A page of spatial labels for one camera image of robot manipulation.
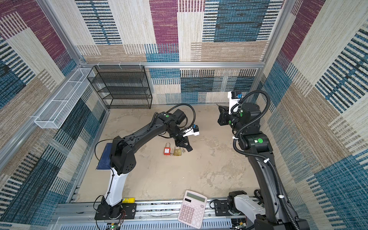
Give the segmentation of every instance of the white wire basket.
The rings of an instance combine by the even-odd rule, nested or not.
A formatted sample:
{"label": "white wire basket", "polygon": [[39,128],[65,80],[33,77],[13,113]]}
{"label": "white wire basket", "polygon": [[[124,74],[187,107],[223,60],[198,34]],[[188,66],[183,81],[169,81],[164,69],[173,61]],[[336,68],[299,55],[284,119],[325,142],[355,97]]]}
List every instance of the white wire basket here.
{"label": "white wire basket", "polygon": [[89,68],[79,68],[71,76],[67,83],[36,118],[35,123],[40,128],[59,129],[62,126],[89,85],[89,81],[86,78],[88,73],[94,75],[94,72]]}

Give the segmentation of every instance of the calculator keypad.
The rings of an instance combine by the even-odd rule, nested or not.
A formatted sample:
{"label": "calculator keypad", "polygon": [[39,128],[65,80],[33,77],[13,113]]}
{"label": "calculator keypad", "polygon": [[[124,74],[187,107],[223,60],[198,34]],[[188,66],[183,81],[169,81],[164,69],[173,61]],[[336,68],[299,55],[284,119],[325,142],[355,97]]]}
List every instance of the calculator keypad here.
{"label": "calculator keypad", "polygon": [[183,202],[183,205],[181,206],[179,220],[182,220],[190,225],[199,227],[203,219],[202,214],[204,206],[197,206],[194,204],[185,203],[186,202]]}

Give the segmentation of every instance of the calculator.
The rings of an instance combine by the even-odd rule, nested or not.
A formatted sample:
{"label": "calculator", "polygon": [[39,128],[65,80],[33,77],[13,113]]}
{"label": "calculator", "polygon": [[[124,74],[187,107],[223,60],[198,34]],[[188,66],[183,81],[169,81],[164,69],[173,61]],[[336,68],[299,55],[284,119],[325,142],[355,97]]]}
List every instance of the calculator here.
{"label": "calculator", "polygon": [[202,226],[206,203],[207,197],[193,191],[185,191],[178,221],[200,229]]}

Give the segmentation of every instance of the concrete-look floor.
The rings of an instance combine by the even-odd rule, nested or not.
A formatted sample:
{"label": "concrete-look floor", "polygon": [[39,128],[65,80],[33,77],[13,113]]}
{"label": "concrete-look floor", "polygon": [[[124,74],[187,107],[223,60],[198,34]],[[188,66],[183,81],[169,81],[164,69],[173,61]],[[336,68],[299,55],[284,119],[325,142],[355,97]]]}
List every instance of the concrete-look floor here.
{"label": "concrete-look floor", "polygon": [[[100,140],[124,137],[148,124],[154,112],[167,111],[172,105],[153,105],[148,109],[113,109]],[[174,147],[173,139],[155,137],[137,153],[136,167],[130,172],[124,186],[123,197],[136,200],[182,198],[185,190],[192,190],[207,197],[226,197],[229,192],[244,190],[253,194],[258,182],[248,159],[234,151],[231,128],[217,123],[217,105],[195,105],[195,124],[199,126],[199,136],[189,136],[193,148],[182,156],[165,156],[166,142]],[[185,112],[190,124],[192,111],[186,106]],[[100,157],[107,142],[97,146]],[[98,161],[92,158],[79,189],[78,202],[93,202],[97,196],[105,194],[110,171],[96,170]]]}

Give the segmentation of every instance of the black wire rack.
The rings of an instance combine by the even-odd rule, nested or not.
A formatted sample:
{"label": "black wire rack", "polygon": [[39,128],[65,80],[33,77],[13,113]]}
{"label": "black wire rack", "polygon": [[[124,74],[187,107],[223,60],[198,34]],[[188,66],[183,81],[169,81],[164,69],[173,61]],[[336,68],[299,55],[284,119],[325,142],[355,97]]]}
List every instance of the black wire rack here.
{"label": "black wire rack", "polygon": [[152,93],[143,66],[94,66],[87,76],[108,109],[150,109]]}

